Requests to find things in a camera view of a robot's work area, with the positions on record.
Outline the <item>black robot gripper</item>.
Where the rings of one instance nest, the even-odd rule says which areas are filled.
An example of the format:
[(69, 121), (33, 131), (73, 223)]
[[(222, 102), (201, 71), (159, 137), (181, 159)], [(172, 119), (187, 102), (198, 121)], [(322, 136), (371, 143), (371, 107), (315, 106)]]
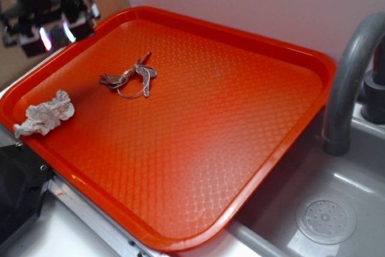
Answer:
[(10, 0), (1, 10), (1, 39), (34, 57), (93, 36), (99, 18), (94, 0)]

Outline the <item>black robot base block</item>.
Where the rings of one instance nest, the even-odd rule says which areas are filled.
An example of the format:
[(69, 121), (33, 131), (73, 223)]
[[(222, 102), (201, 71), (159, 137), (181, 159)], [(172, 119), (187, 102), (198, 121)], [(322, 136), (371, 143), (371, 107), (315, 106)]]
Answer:
[(39, 217), (50, 165), (27, 145), (1, 147), (1, 251)]

